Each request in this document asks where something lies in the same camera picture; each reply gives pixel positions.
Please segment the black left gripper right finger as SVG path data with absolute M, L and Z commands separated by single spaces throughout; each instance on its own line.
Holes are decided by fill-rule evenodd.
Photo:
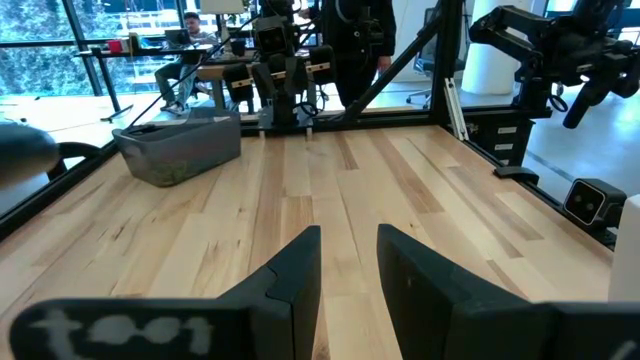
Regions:
M 404 360 L 549 360 L 553 315 L 390 224 L 377 230 L 381 287 Z

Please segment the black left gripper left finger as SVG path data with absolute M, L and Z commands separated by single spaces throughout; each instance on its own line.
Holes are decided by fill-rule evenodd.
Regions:
M 321 228 L 309 226 L 217 298 L 216 360 L 311 360 L 321 295 Z

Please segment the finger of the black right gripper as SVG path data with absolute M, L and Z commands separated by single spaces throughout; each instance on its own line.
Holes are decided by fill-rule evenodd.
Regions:
M 317 85 L 333 83 L 336 79 L 334 51 L 331 46 L 320 46 L 309 50 L 310 71 Z
M 253 79 L 244 63 L 226 66 L 223 80 L 233 102 L 250 101 L 254 98 Z

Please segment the grey plastic bin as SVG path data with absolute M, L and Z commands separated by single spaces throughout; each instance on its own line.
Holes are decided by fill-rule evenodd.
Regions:
M 131 174 L 156 187 L 180 184 L 241 155 L 240 114 L 215 107 L 112 135 Z

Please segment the wooden table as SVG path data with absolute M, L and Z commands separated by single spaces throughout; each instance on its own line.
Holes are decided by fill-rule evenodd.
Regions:
M 227 67 L 240 64 L 246 65 L 248 68 L 251 68 L 252 66 L 251 62 L 230 62 L 228 64 L 207 63 L 201 65 L 196 70 L 197 78 L 199 80 L 211 84 L 210 97 L 213 99 L 214 104 L 217 108 L 231 108 L 233 106 L 238 106 L 238 103 L 234 103 L 224 96 L 223 72 Z

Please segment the person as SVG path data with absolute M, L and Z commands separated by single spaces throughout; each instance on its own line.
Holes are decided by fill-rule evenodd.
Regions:
M 336 89 L 348 108 L 372 85 L 377 73 L 384 73 L 395 53 L 397 25 L 392 0 L 322 0 L 323 43 L 333 48 L 336 60 Z M 357 28 L 363 9 L 379 24 L 378 43 L 366 44 L 365 31 Z
M 218 44 L 215 34 L 201 29 L 198 14 L 187 12 L 184 14 L 184 20 L 189 41 L 192 44 L 212 46 Z M 160 108 L 161 111 L 179 115 L 187 110 L 187 100 L 193 90 L 196 78 L 195 68 L 198 62 L 198 57 L 181 55 L 174 62 L 167 63 L 155 71 L 156 84 L 165 101 L 165 104 Z

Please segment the white lampshade floor lamp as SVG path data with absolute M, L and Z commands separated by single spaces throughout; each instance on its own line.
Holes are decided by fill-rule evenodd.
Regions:
M 203 14 L 235 15 L 246 10 L 243 0 L 200 0 L 200 5 Z

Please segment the dark laptop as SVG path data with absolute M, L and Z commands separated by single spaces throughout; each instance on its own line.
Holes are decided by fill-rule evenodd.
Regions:
M 192 44 L 191 36 L 186 28 L 166 30 L 165 38 L 168 49 L 183 49 Z

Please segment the grey office chair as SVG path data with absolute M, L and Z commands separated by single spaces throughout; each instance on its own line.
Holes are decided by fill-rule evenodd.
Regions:
M 428 25 L 439 12 L 439 7 L 431 7 L 425 10 L 424 16 L 424 24 Z M 437 47 L 437 36 L 434 36 L 431 40 L 429 40 L 422 50 L 416 55 L 413 69 L 426 76 L 428 80 L 433 80 L 433 74 L 435 70 L 435 54 Z M 423 96 L 425 98 L 425 104 L 423 105 L 424 109 L 429 109 L 431 106 L 431 98 L 432 98 L 432 88 L 429 87 L 426 90 L 422 90 L 419 92 L 411 93 L 407 98 L 406 102 L 408 104 L 412 103 L 412 99 L 417 96 Z

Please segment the black desk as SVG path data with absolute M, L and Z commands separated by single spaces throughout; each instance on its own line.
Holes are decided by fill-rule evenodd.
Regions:
M 107 68 L 106 60 L 108 58 L 126 58 L 126 59 L 134 59 L 137 57 L 153 57 L 153 56 L 169 56 L 169 55 L 180 55 L 183 57 L 188 56 L 198 56 L 199 61 L 197 62 L 197 66 L 201 66 L 204 64 L 209 58 L 211 58 L 216 52 L 218 52 L 222 48 L 221 45 L 212 46 L 210 44 L 205 44 L 197 47 L 190 47 L 187 49 L 140 49 L 138 51 L 129 51 L 129 52 L 121 52 L 121 53 L 112 53 L 110 51 L 103 51 L 99 48 L 91 48 L 90 50 L 80 51 L 76 54 L 76 57 L 80 57 L 82 59 L 95 58 L 98 62 L 102 78 L 111 101 L 114 112 L 106 118 L 102 118 L 102 122 L 112 123 L 113 120 L 123 114 L 124 112 L 131 110 L 133 108 L 132 105 L 122 108 L 117 98 L 117 93 L 115 91 L 115 87 L 113 85 L 113 81 L 111 78 L 111 74 Z

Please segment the black table edge clamp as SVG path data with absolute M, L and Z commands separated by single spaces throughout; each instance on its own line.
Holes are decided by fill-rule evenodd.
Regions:
M 522 166 L 501 166 L 493 170 L 499 179 L 511 179 L 519 184 L 537 186 L 540 176 L 533 170 Z

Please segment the white building column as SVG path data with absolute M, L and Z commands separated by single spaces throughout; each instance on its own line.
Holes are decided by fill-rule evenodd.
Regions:
M 515 7 L 542 15 L 547 0 L 474 0 L 472 22 L 498 6 Z M 495 48 L 472 42 L 468 50 L 462 90 L 475 95 L 507 95 L 514 88 L 514 73 L 519 63 Z

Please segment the black case white labels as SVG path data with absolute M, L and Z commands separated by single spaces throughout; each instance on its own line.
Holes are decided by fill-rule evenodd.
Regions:
M 535 122 L 527 118 L 467 122 L 469 139 L 506 166 L 520 166 Z

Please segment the silver metal bracket strip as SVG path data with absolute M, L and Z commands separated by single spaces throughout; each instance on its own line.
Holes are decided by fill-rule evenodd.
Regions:
M 458 140 L 468 141 L 469 135 L 455 82 L 452 78 L 445 78 L 444 81 L 444 94 L 453 133 Z

